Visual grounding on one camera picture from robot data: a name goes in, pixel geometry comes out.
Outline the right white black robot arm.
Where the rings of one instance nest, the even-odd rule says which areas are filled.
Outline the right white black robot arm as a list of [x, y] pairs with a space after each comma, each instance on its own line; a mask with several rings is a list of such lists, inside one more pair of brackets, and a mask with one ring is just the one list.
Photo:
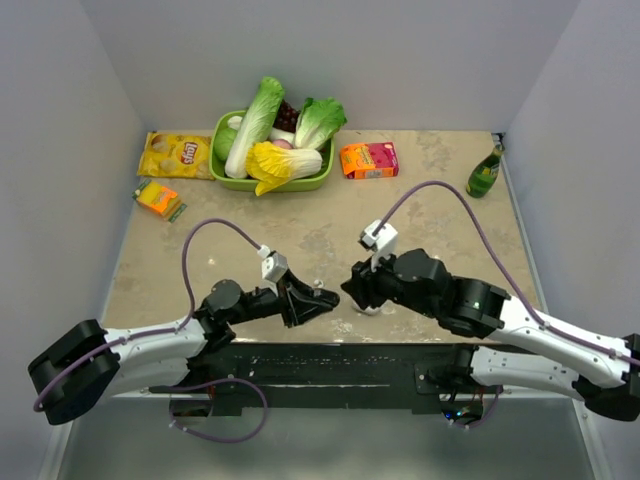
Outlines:
[[454, 276], [442, 261], [415, 249], [359, 261], [342, 283], [362, 310], [391, 301], [461, 337], [510, 346], [502, 352], [458, 344], [449, 364], [428, 381], [452, 393], [506, 385], [550, 391], [581, 401], [612, 420], [639, 417], [639, 338], [607, 337], [528, 307], [482, 280]]

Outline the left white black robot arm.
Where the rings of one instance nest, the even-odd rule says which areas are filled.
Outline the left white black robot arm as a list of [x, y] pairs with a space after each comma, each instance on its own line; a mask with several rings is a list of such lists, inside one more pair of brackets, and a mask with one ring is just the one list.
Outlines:
[[233, 326], [278, 316], [288, 328], [333, 311], [338, 293], [310, 286], [291, 272], [269, 287], [245, 291], [217, 282], [189, 318], [134, 329], [105, 329], [84, 320], [27, 367], [37, 392], [34, 410], [62, 425], [103, 399], [145, 387], [200, 390], [207, 368], [197, 358], [216, 353], [236, 337]]

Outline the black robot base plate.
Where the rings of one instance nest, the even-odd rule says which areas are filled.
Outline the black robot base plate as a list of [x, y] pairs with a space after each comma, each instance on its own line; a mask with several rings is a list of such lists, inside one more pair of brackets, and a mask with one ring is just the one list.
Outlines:
[[243, 408], [391, 409], [438, 414], [442, 399], [473, 395], [470, 344], [232, 343], [196, 359], [175, 393], [210, 381], [214, 412]]

